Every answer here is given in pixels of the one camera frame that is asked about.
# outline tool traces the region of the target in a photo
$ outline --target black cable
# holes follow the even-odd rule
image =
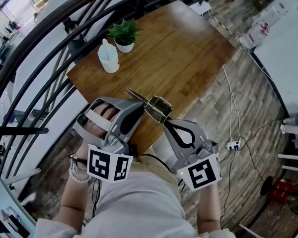
[[[245,147],[246,143],[248,143],[249,141],[251,141],[252,139],[254,139],[254,138],[256,137],[257,133],[258,133],[261,129],[265,128],[267,125],[269,125],[269,124],[271,124],[271,123],[273,123],[273,122],[275,122],[275,121],[281,121],[281,120],[282,120],[282,119],[275,119],[275,120],[269,121],[269,122],[266,123],[264,126],[260,127],[260,128],[255,132],[255,134],[254,134],[251,138],[249,138],[248,140],[245,140],[245,138],[243,138],[243,137],[241,136],[241,138],[243,138],[243,139],[245,140],[245,144],[244,144],[243,147],[240,148],[238,151],[240,152],[240,151]]]
[[[99,197],[100,197],[100,179],[96,179],[98,180],[98,188],[97,188],[97,192],[96,192],[96,199],[94,203],[94,207],[93,207],[93,218],[95,217],[95,213],[96,213],[96,204],[98,203]]]
[[[144,153],[144,154],[142,154],[142,156],[150,156],[150,157],[155,158],[155,159],[158,160],[161,164],[163,164],[163,165],[170,171],[170,173],[172,173],[172,171],[171,171],[171,169],[168,167],[168,165],[167,165],[165,162],[163,162],[161,159],[159,159],[158,157],[156,157],[155,155],[148,154],[148,153]]]
[[[224,215],[226,213],[226,202],[228,200],[229,193],[230,193],[230,171],[232,169],[232,164],[233,164],[233,161],[235,159],[235,153],[236,153],[236,149],[234,151],[232,162],[230,163],[230,166],[229,166],[229,171],[228,171],[228,193],[227,193],[227,197],[226,197],[225,202],[224,202],[224,213],[223,213],[222,217],[220,218],[220,221],[222,220],[222,218],[224,217]]]
[[[181,190],[179,193],[181,193],[181,192],[183,191],[183,189],[184,189],[185,185],[186,185],[186,183],[184,183],[184,185],[183,185],[183,187],[182,187],[182,190]]]
[[[221,162],[223,162],[224,160],[226,160],[226,159],[230,156],[230,153],[231,153],[231,152],[232,152],[232,149],[229,150],[228,155],[227,155],[224,159],[222,159],[219,163],[221,163]]]
[[[262,181],[264,181],[264,179],[262,178],[262,176],[259,174],[259,170],[258,170],[258,169],[256,168],[256,166],[255,166],[255,163],[254,163],[254,160],[253,160],[253,156],[252,156],[252,153],[251,153],[251,151],[250,151],[250,148],[249,148],[249,146],[248,146],[248,144],[247,144],[247,141],[246,141],[246,139],[245,139],[245,138],[243,138],[242,136],[241,136],[241,138],[245,140],[245,145],[246,145],[246,146],[247,146],[247,148],[248,148],[248,151],[249,151],[249,156],[250,156],[250,158],[251,158],[251,160],[252,160],[252,163],[253,163],[254,169],[257,171],[257,174],[258,174],[258,176],[261,178],[261,180],[262,180]]]
[[[94,188],[95,188],[95,183],[96,183],[96,181],[97,181],[97,179],[95,179],[95,181],[94,181],[94,184],[93,184],[93,192],[92,192],[92,195],[91,195],[91,200],[93,201],[93,203],[95,203],[95,201],[94,201]]]

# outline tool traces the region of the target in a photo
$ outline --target wristwatch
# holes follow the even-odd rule
[[[88,175],[86,170],[82,170],[82,169],[80,169],[77,166],[77,159],[78,158],[75,155],[70,155],[69,157],[71,159],[71,167],[70,167],[70,169],[71,169],[71,171],[72,171],[73,174]]]

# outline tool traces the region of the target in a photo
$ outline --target bracelet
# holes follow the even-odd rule
[[[74,176],[74,174],[73,174],[71,168],[69,168],[69,174],[70,174],[70,177],[71,177],[74,181],[76,181],[76,182],[78,182],[78,183],[88,183],[88,181],[90,180],[90,176],[88,176],[88,177],[87,177],[86,179],[84,179],[84,180],[79,180],[79,179],[77,179],[77,178]]]

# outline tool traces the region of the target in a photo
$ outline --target white flower pot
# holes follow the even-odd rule
[[[131,43],[127,46],[122,46],[122,45],[119,45],[116,43],[117,48],[122,53],[129,53],[133,49],[134,45],[135,45],[135,43]]]

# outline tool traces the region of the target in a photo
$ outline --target metal railing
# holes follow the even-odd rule
[[[75,88],[71,88],[63,98],[57,103],[54,107],[56,98],[60,95],[60,93],[70,84],[70,80],[64,79],[64,75],[67,72],[69,65],[82,53],[86,51],[91,51],[94,49],[100,42],[101,39],[105,36],[108,31],[107,28],[103,27],[91,40],[89,40],[83,47],[81,47],[75,54],[72,54],[70,57],[68,53],[66,53],[65,58],[63,59],[63,63],[61,66],[60,62],[62,60],[62,56],[65,53],[66,47],[68,43],[73,40],[77,35],[83,34],[87,35],[91,27],[94,23],[96,23],[101,18],[107,16],[108,14],[119,11],[121,6],[132,4],[132,11],[130,11],[127,15],[122,15],[121,19],[118,21],[110,23],[118,23],[122,19],[130,19],[130,18],[139,18],[142,17],[146,11],[146,8],[152,7],[162,1],[166,0],[155,0],[151,2],[146,2],[147,0],[121,0],[117,2],[113,6],[108,7],[109,3],[112,0],[68,0],[60,7],[55,9],[51,14],[49,14],[45,19],[43,19],[19,44],[16,50],[12,53],[10,58],[6,61],[3,69],[0,72],[0,97],[2,96],[6,86],[8,85],[10,79],[13,77],[13,74],[20,67],[22,62],[26,59],[26,57],[30,54],[30,52],[59,24],[61,24],[64,20],[66,20],[69,16],[71,16],[74,12],[78,11],[82,7],[88,5],[82,15],[79,17],[79,22],[86,17],[87,13],[91,10],[91,8],[96,4],[96,6],[91,10],[89,16],[86,18],[85,22],[78,27],[74,32],[69,34],[64,40],[62,40],[55,48],[53,48],[50,53],[41,61],[41,63],[35,68],[32,74],[27,78],[26,82],[23,84],[22,88],[14,98],[5,118],[3,119],[2,125],[0,126],[0,141],[3,135],[11,135],[11,138],[7,144],[6,151],[3,155],[2,162],[0,165],[0,177],[2,175],[2,171],[4,165],[6,163],[8,154],[10,152],[11,146],[16,139],[17,135],[23,135],[15,153],[13,154],[12,160],[8,166],[7,172],[5,174],[5,178],[10,176],[12,167],[15,163],[15,160],[20,153],[22,146],[24,145],[26,139],[29,135],[33,135],[33,138],[27,145],[25,151],[23,152],[17,166],[13,172],[13,176],[17,174],[19,168],[25,159],[26,155],[29,153],[31,147],[34,142],[38,138],[39,134],[47,133],[48,128],[45,126],[49,122],[49,120],[53,117],[53,115],[60,109],[62,104],[71,96],[71,94],[75,91]],[[25,94],[29,86],[33,83],[39,73],[45,68],[45,66],[54,58],[57,54],[59,54],[57,59],[57,63],[54,66],[53,73],[51,77],[45,82],[40,91],[33,98],[26,111],[23,113],[21,119],[18,121],[16,127],[7,127],[8,121],[12,116],[17,104],[21,100],[22,96]],[[43,104],[43,107],[36,115],[36,118],[32,121],[29,127],[23,127],[24,122],[28,118],[30,112],[35,107],[36,103],[40,100],[40,98],[45,94],[46,98]],[[36,127],[40,117],[49,112],[49,115],[43,120],[42,124],[39,127]]]

